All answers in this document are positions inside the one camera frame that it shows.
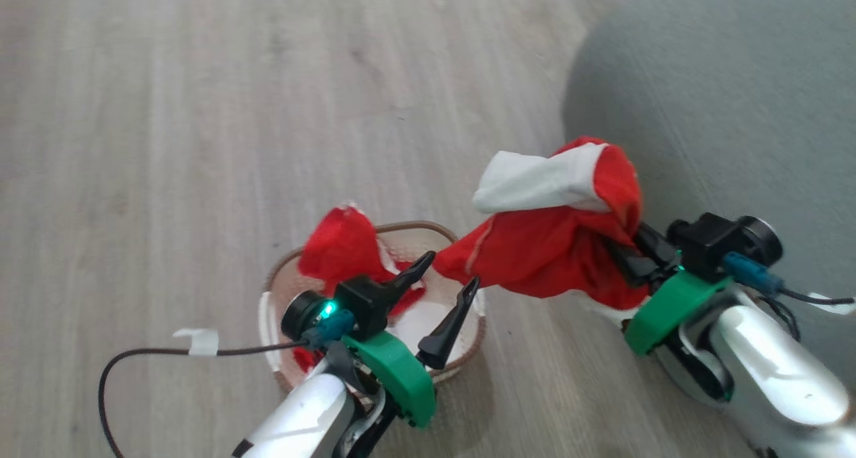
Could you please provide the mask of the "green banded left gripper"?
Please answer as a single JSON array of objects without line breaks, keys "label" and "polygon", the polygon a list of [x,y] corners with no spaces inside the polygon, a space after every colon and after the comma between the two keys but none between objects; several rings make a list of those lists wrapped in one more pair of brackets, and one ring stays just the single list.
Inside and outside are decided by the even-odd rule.
[{"label": "green banded left gripper", "polygon": [[[415,305],[425,296],[424,275],[435,257],[436,251],[424,253],[387,282],[394,305]],[[447,366],[479,288],[479,276],[462,287],[455,306],[430,335],[420,340],[418,358],[388,331],[366,340],[345,336],[327,346],[326,358],[334,374],[345,382],[349,396],[373,397],[374,403],[361,418],[351,419],[334,447],[334,457],[370,456],[397,419],[417,428],[430,423],[436,413],[437,398],[435,384],[425,366],[434,370]]]}]

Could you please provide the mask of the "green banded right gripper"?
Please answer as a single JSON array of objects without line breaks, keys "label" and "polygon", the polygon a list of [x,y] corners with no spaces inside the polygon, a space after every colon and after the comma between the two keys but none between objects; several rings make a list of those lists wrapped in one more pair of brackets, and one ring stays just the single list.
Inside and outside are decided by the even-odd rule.
[{"label": "green banded right gripper", "polygon": [[[642,221],[635,247],[603,241],[612,263],[631,288],[661,280],[660,266],[681,263],[679,249]],[[708,282],[683,271],[667,279],[629,320],[624,339],[638,356],[654,356],[677,387],[701,403],[726,403],[734,382],[719,358],[700,348],[706,318],[721,313],[730,278]]]}]

